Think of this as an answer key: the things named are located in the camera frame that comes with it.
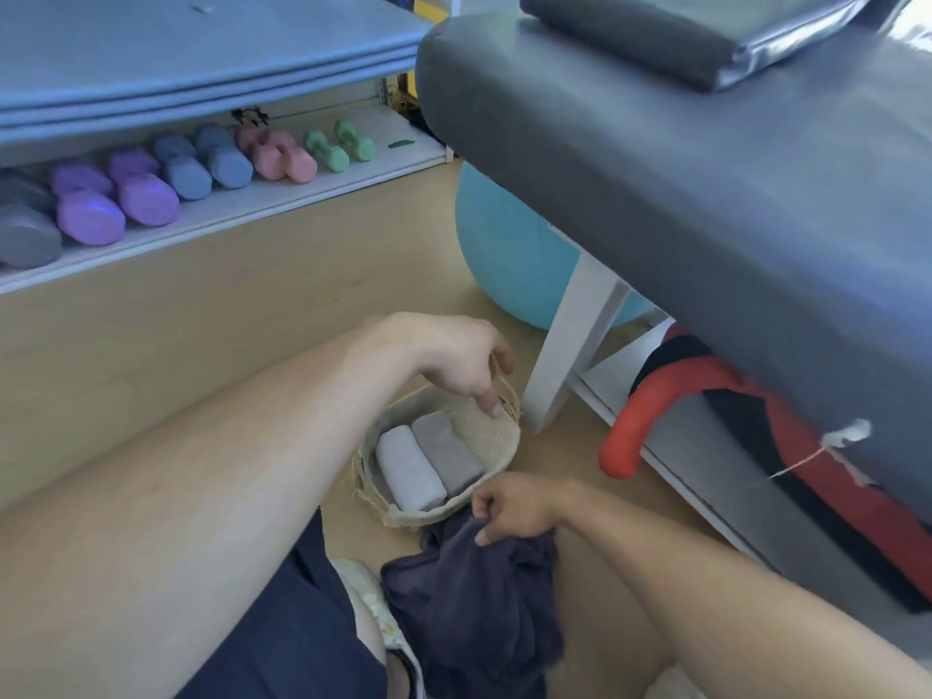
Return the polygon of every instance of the dark purple towel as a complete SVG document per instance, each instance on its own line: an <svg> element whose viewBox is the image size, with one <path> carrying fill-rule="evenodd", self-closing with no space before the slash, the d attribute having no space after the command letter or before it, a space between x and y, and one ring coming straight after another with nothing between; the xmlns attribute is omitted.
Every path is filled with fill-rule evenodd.
<svg viewBox="0 0 932 699"><path fill-rule="evenodd" d="M382 567L391 612L435 699L544 699L563 656L553 609L553 530L488 547L464 509L426 528L421 553Z"/></svg>

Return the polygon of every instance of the yellow object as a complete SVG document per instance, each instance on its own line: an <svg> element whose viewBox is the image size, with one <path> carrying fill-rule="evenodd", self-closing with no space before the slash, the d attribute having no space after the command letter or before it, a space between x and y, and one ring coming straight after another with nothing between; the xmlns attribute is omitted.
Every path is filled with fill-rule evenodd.
<svg viewBox="0 0 932 699"><path fill-rule="evenodd" d="M434 22L435 24L439 24L440 22L444 21L444 19L450 16L449 9L438 7L437 5L431 4L430 2L427 2L424 0L414 0L414 13L418 17L424 17L425 19L429 19L431 22ZM416 98L417 97L417 86L415 85L413 71L407 74L407 80L408 80L408 93L410 93L412 96Z"/></svg>

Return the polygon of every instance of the treatment table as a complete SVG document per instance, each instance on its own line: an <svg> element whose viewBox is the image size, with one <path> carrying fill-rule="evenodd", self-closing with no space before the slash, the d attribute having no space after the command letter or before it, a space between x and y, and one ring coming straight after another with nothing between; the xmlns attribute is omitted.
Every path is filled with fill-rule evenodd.
<svg viewBox="0 0 932 699"><path fill-rule="evenodd" d="M817 431L868 419L845 455L932 522L932 57L851 27L708 95L515 7L440 25L416 72L437 136L582 250L525 393L532 429L570 390L614 421L669 323L590 367L636 290ZM929 617L762 482L702 398L642 453L735 547L932 657Z"/></svg>

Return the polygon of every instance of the exercise ball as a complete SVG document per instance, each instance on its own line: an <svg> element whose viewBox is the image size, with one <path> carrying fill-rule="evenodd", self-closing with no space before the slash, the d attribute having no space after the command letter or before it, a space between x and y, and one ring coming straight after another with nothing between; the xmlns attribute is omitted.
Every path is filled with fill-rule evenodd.
<svg viewBox="0 0 932 699"><path fill-rule="evenodd" d="M465 162L457 189L456 220L466 265L483 291L515 318L549 329L579 250L553 233L541 216ZM633 293L624 301L614 325L650 309L650 302Z"/></svg>

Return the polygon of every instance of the gray padded table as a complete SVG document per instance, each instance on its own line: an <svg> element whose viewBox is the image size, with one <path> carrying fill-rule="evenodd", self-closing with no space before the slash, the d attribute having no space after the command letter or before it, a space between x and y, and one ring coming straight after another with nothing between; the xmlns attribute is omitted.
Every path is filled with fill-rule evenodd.
<svg viewBox="0 0 932 699"><path fill-rule="evenodd" d="M420 46L432 130L932 521L932 57L851 28L720 94L518 10Z"/></svg>

